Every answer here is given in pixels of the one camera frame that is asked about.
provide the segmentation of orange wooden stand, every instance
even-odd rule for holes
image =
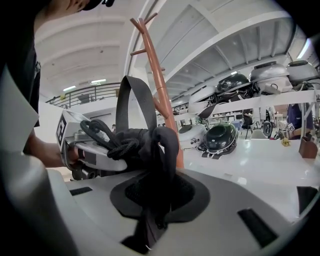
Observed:
[[[171,108],[167,86],[165,83],[164,76],[162,74],[162,71],[164,69],[160,67],[160,63],[156,54],[155,47],[151,41],[148,29],[146,27],[146,24],[149,21],[151,21],[155,16],[157,16],[157,13],[152,14],[149,18],[145,20],[143,20],[142,18],[138,18],[137,21],[134,18],[130,19],[132,24],[141,33],[143,43],[144,43],[144,49],[134,51],[130,55],[133,56],[133,55],[142,54],[142,53],[147,54],[151,71],[153,74],[153,79],[155,82],[155,87],[159,96],[159,101],[156,98],[153,98],[155,108],[163,116],[165,126],[174,130],[176,133],[176,136],[178,137],[178,130],[177,130],[176,122],[174,119],[174,114]],[[178,168],[184,168],[184,156],[180,148],[180,143],[179,143],[179,153],[176,158],[176,166]]]

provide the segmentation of ceiling beam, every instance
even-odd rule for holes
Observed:
[[[261,60],[261,43],[262,43],[262,36],[261,36],[261,27],[257,26],[256,27],[256,36],[258,39],[257,47],[258,47],[258,60]]]
[[[246,43],[245,43],[244,36],[240,33],[240,34],[239,34],[239,37],[240,37],[240,42],[241,42],[242,48],[243,48],[243,56],[244,56],[245,63],[246,63],[246,64],[249,64],[249,61],[248,61],[248,51],[247,51],[247,46],[246,46]]]
[[[120,47],[120,41],[115,40],[115,41],[104,41],[104,42],[94,42],[94,43],[87,43],[87,44],[80,44],[78,46],[70,47],[68,49],[65,49],[63,51],[57,52],[55,55],[52,55],[48,58],[45,58],[43,60],[40,60],[41,66],[45,66],[46,64],[55,61],[61,57],[64,57],[69,54],[73,54],[76,52],[81,52],[89,49],[94,49],[94,48],[105,48],[105,47]]]
[[[178,88],[178,89],[182,89],[182,90],[184,90],[184,91],[186,91],[186,90],[188,90],[189,88],[191,88],[191,87],[189,87],[189,86],[184,86],[184,85],[179,85],[179,84],[170,84],[170,83],[166,83],[166,87],[167,88]]]
[[[175,82],[175,81],[168,81],[167,83],[173,84],[173,85],[180,85],[180,86],[185,86],[185,87],[194,87],[195,85],[192,83],[187,83],[187,82]]]
[[[176,75],[184,77],[184,78],[190,78],[190,79],[196,80],[196,81],[198,81],[200,83],[204,83],[205,82],[205,80],[203,80],[201,78],[198,78],[198,77],[196,77],[195,75],[192,75],[192,74],[178,73]]]
[[[272,44],[272,50],[271,50],[271,57],[275,56],[276,48],[278,45],[278,38],[279,38],[279,30],[280,30],[280,21],[276,21],[274,23],[274,34],[273,34],[273,44]]]
[[[169,91],[168,94],[173,95],[173,96],[179,96],[181,94],[181,92]]]
[[[61,33],[68,29],[74,29],[76,27],[81,27],[89,24],[112,24],[112,23],[119,23],[124,24],[126,22],[126,17],[124,16],[90,16],[88,18],[77,18],[71,20],[69,22],[64,22],[63,25],[53,27],[53,29],[47,29],[45,32],[41,33],[41,29],[39,30],[38,34],[35,35],[34,43],[37,45],[43,40],[46,40],[55,34]]]
[[[105,69],[105,72],[103,72],[102,75],[104,76],[118,76],[118,74],[114,74],[115,70],[118,69],[118,65],[117,64],[88,64],[88,65],[82,65],[82,66],[78,66],[78,65],[75,65],[75,66],[71,66],[69,67],[68,69],[63,69],[63,70],[60,70],[58,73],[55,73],[51,76],[48,76],[48,73],[43,70],[41,70],[41,76],[43,75],[44,78],[46,78],[47,80],[56,80],[58,79],[59,77],[65,77],[69,74],[72,74],[72,73],[81,73],[83,74],[84,71],[90,71],[93,72],[94,70],[98,70],[99,73],[101,73],[101,70]]]
[[[206,49],[214,46],[217,42],[220,40],[239,32],[240,30],[243,30],[249,26],[254,26],[256,24],[274,20],[274,19],[281,19],[281,18],[290,18],[290,15],[284,11],[284,10],[276,10],[276,11],[269,11],[266,13],[262,13],[260,15],[251,17],[249,19],[250,22],[248,22],[248,19],[245,19],[239,23],[236,23],[229,28],[223,30],[222,32],[214,35],[211,39],[200,45],[196,50],[191,52],[188,56],[186,56],[176,67],[165,76],[165,81],[168,81],[171,79],[177,72],[179,72],[184,66],[192,62],[195,58],[197,58],[203,51]]]
[[[216,45],[215,47],[215,50],[220,54],[220,56],[222,57],[222,59],[224,60],[224,62],[227,64],[227,66],[229,67],[230,70],[233,69],[230,61],[228,60],[227,56],[224,54],[224,52],[221,50],[221,48]]]
[[[188,89],[181,89],[181,88],[175,88],[175,87],[167,87],[168,90],[171,91],[178,91],[178,92],[186,92]]]
[[[193,1],[190,5],[195,8],[206,20],[213,26],[213,28],[219,33],[222,31],[219,23],[215,17],[198,1]]]
[[[213,72],[209,71],[208,69],[204,68],[203,66],[201,66],[200,64],[196,63],[195,61],[191,63],[191,65],[194,65],[195,67],[197,67],[198,69],[201,69],[203,71],[206,71],[207,73],[209,73],[213,78],[216,76],[216,74],[214,74]]]

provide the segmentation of black strap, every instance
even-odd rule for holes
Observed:
[[[143,113],[148,130],[152,133],[157,127],[156,109],[148,85],[139,78],[126,75],[120,85],[116,113],[116,132],[129,129],[128,105],[131,89]]]

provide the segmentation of person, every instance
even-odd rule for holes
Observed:
[[[309,108],[309,104],[306,103],[306,110]],[[292,124],[294,130],[289,133],[290,140],[300,140],[301,132],[302,132],[302,113],[301,107],[299,104],[289,104],[287,107],[287,116],[286,122],[288,124]],[[306,118],[306,127],[305,127],[305,134],[308,134],[313,130],[313,118],[312,118],[312,111],[310,111],[309,115]]]
[[[14,10],[19,21],[2,20],[4,40],[4,61],[10,74],[25,99],[38,113],[41,64],[37,61],[35,33],[46,22],[97,7],[102,0],[32,0],[5,1],[2,10]],[[46,167],[63,167],[58,144],[46,143],[35,135],[34,129],[28,137],[24,153],[40,159]],[[74,148],[69,158],[75,162],[79,156]]]
[[[244,109],[242,111],[242,116],[243,116],[242,129],[249,129],[249,126],[253,124],[252,117],[251,117],[252,113],[253,113],[252,109]]]

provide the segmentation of yellow object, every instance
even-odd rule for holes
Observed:
[[[282,145],[284,145],[285,147],[290,146],[290,140],[288,140],[288,138],[283,138],[281,140]]]

